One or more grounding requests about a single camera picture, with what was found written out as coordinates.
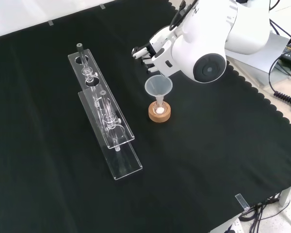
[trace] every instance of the black circular joint cap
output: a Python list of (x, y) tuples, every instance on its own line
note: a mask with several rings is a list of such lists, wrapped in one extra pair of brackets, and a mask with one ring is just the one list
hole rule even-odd
[(195, 63), (193, 74), (196, 81), (209, 83), (219, 78), (226, 67), (225, 59), (216, 53), (202, 56)]

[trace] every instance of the table leg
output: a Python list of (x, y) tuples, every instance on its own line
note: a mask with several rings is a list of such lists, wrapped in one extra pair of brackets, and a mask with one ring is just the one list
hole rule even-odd
[(279, 199), (279, 205), (281, 207), (287, 206), (291, 200), (291, 187), (283, 190)]

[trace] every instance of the small acrylic clip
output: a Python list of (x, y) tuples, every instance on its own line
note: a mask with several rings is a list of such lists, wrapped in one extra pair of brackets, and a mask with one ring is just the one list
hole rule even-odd
[(246, 200), (242, 197), (241, 194), (237, 194), (236, 199), (238, 200), (239, 204), (243, 207), (243, 209), (246, 211), (248, 209), (250, 209), (250, 206), (248, 205), (248, 203), (246, 202)]

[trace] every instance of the robotic hand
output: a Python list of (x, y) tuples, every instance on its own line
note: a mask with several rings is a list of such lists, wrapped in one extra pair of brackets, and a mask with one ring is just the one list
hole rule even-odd
[(235, 0), (194, 0), (185, 11), (182, 1), (171, 25), (133, 49), (132, 56), (153, 64), (149, 72), (170, 76), (181, 70), (196, 82), (213, 82), (225, 71), (225, 49), (252, 54), (264, 47), (269, 6), (270, 0), (248, 0), (246, 6)]

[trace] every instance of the funnel stem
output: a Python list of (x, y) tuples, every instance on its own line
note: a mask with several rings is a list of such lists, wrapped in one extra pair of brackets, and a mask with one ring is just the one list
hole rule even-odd
[(160, 107), (163, 107), (163, 100), (164, 100), (164, 96), (156, 96), (156, 103), (157, 103)]

